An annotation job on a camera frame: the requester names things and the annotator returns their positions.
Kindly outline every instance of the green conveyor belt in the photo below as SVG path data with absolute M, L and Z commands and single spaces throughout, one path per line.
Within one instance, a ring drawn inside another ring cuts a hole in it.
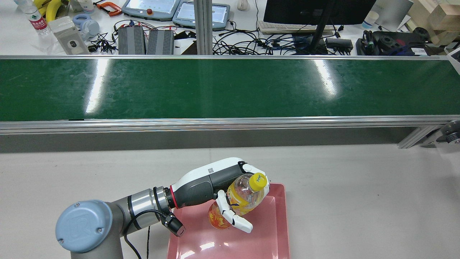
M 446 60 L 0 59 L 0 121 L 460 114 Z

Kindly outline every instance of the black power adapter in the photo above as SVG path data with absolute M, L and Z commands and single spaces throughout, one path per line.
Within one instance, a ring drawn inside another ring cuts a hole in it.
M 350 40 L 327 38 L 326 47 L 331 48 L 334 52 L 339 52 L 342 55 L 350 55 L 353 49 L 353 43 Z

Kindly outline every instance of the red tray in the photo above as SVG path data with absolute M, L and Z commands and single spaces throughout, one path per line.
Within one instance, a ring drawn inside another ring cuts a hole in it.
M 182 237 L 170 235 L 168 259 L 291 258 L 284 185 L 271 183 L 262 203 L 244 215 L 254 226 L 250 234 L 233 226 L 225 230 L 211 226 L 207 213 L 213 202 L 174 211 L 186 231 Z

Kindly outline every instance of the orange clamp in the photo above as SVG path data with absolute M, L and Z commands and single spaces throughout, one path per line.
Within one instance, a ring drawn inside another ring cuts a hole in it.
M 103 10 L 104 12 L 108 13 L 108 15 L 110 17 L 117 16 L 117 15 L 120 15 L 122 13 L 121 8 L 118 5 L 116 5 L 116 4 L 112 3 L 112 2 L 104 2 L 102 4 L 96 4 L 96 6 L 99 9 Z M 113 11 L 107 10 L 106 7 L 112 8 Z

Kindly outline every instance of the water bottle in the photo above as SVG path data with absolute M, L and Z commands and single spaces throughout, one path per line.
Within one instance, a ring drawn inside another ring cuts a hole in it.
M 262 173 L 244 174 L 239 176 L 227 189 L 227 198 L 231 208 L 239 216 L 242 216 L 257 205 L 264 198 L 264 187 L 267 178 Z M 209 222 L 217 229 L 226 229 L 230 223 L 220 214 L 217 202 L 214 202 L 208 211 Z
M 46 24 L 45 19 L 38 11 L 32 0 L 14 0 L 17 6 L 27 15 L 30 23 L 39 35 L 46 35 L 50 32 L 50 28 Z

